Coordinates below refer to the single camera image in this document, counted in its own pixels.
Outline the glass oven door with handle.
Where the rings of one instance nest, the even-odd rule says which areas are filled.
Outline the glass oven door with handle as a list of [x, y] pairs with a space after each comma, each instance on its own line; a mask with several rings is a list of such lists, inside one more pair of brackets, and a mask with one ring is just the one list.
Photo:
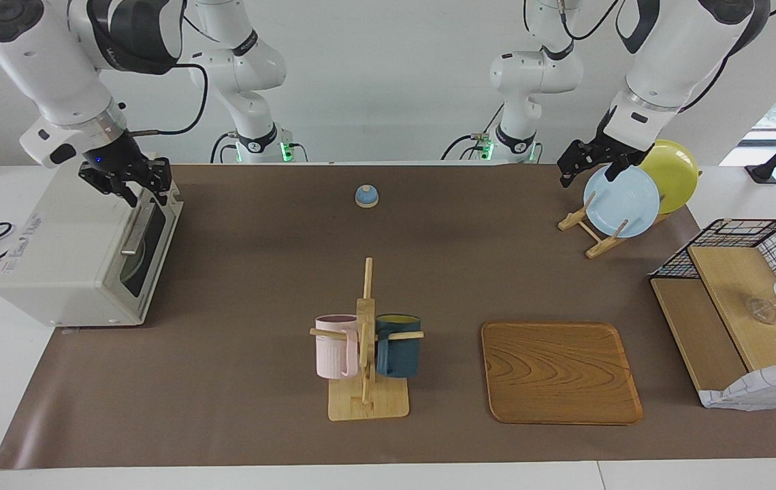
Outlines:
[[121, 297], [129, 301], [135, 319], [130, 322], [131, 325], [140, 325], [145, 320], [174, 227], [182, 211], [183, 202], [176, 186], [171, 186], [166, 197], [167, 201], [162, 205], [155, 196], [142, 193], [129, 230], [124, 233], [123, 244], [118, 249], [118, 281]]

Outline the white toaster oven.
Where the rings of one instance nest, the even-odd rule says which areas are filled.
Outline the white toaster oven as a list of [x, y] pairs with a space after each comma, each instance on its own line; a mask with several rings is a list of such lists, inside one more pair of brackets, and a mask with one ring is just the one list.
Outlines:
[[0, 297], [50, 327], [136, 326], [117, 258], [136, 208], [79, 170], [68, 162], [55, 171], [0, 263]]

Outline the light blue plate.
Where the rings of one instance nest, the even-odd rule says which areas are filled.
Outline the light blue plate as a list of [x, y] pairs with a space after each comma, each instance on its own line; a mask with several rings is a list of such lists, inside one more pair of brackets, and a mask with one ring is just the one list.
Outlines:
[[606, 179], [606, 168], [600, 168], [587, 181], [582, 201], [588, 205], [588, 220], [599, 232], [619, 238], [630, 238], [646, 232], [658, 217], [660, 195], [655, 181], [637, 167], [628, 168], [613, 181]]

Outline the yellow plate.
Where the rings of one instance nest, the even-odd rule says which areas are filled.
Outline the yellow plate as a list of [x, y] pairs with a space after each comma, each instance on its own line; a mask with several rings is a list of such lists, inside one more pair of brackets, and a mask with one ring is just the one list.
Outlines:
[[683, 207], [696, 192], [701, 170], [694, 155], [671, 140], [658, 139], [639, 168], [658, 187], [658, 214], [670, 214]]

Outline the wooden plate rack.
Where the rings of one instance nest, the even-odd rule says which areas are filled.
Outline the wooden plate rack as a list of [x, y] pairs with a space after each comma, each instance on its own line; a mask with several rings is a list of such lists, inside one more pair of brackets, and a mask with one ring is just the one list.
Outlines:
[[[619, 230], [626, 226], [627, 223], [625, 221], [621, 224], [621, 226], [619, 226], [619, 230], [616, 231], [614, 235], [606, 235], [605, 233], [599, 232], [599, 230], [597, 230], [597, 228], [594, 227], [592, 223], [590, 223], [586, 214], [587, 207], [591, 201], [593, 201], [593, 197], [590, 197], [587, 203], [582, 202], [580, 208], [572, 211], [571, 213], [567, 213], [565, 217], [562, 218], [562, 220], [558, 221], [557, 227], [560, 231], [566, 231], [572, 229], [573, 227], [578, 227], [587, 233], [587, 235], [589, 235], [590, 238], [594, 240], [594, 243], [585, 251], [585, 255], [587, 259], [596, 259], [613, 248], [618, 247], [621, 245], [621, 243], [627, 242], [632, 237], [619, 238], [617, 236]], [[665, 221], [668, 217], [669, 214], [658, 214], [658, 217], [656, 217], [655, 222], [649, 229], [662, 223], [662, 221]]]

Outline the wooden serving tray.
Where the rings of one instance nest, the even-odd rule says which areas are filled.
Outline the wooden serving tray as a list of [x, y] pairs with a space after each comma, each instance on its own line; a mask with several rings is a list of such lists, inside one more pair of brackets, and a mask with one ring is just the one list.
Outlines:
[[624, 342], [604, 322], [481, 327], [491, 415], [503, 424], [628, 426], [643, 407]]

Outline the brown table mat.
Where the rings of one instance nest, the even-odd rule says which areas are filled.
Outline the brown table mat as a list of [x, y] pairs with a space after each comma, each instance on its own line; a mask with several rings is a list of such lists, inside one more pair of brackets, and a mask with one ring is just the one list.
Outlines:
[[[53, 332], [0, 468], [776, 458], [776, 410], [703, 408], [647, 274], [697, 234], [687, 210], [606, 257], [558, 230], [581, 203], [552, 165], [177, 165], [184, 208], [136, 329]], [[357, 207], [358, 186], [379, 203]], [[376, 309], [420, 316], [410, 414], [333, 423], [308, 331]], [[491, 416], [487, 321], [611, 323], [643, 407], [629, 426]]]

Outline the small clear glass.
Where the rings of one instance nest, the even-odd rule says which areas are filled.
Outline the small clear glass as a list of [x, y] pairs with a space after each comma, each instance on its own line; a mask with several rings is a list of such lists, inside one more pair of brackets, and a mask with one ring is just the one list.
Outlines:
[[747, 301], [750, 316], [764, 325], [776, 325], [776, 300], [750, 297]]

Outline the pink mug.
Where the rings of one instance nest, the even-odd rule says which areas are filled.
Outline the pink mug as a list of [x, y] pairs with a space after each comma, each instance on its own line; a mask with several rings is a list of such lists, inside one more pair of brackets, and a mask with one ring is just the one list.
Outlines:
[[316, 336], [316, 372], [321, 378], [348, 379], [359, 372], [356, 314], [323, 314], [314, 320], [320, 331], [345, 333], [343, 339]]

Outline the dark blue mug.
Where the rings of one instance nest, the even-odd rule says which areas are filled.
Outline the dark blue mug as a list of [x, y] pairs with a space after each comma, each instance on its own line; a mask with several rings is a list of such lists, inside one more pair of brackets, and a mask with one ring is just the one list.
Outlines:
[[418, 375], [421, 341], [391, 340], [391, 333], [421, 331], [421, 319], [413, 314], [379, 314], [376, 317], [376, 372], [388, 378]]

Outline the wooden box shelf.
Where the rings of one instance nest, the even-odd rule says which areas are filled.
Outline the wooden box shelf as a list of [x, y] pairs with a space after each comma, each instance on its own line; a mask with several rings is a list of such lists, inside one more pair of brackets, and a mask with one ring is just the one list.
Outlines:
[[740, 376], [724, 390], [701, 390], [699, 400], [705, 408], [772, 410], [776, 408], [776, 365]]

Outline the wooden mug tree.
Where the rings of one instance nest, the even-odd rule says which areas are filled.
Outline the wooden mug tree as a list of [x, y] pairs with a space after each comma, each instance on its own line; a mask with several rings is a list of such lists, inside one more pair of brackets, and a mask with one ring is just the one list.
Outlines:
[[[401, 418], [410, 412], [408, 384], [376, 372], [376, 304], [372, 296], [373, 259], [364, 263], [362, 297], [356, 301], [359, 372], [354, 378], [326, 379], [327, 415], [330, 421], [369, 421]], [[313, 338], [343, 339], [346, 334], [311, 328]]]

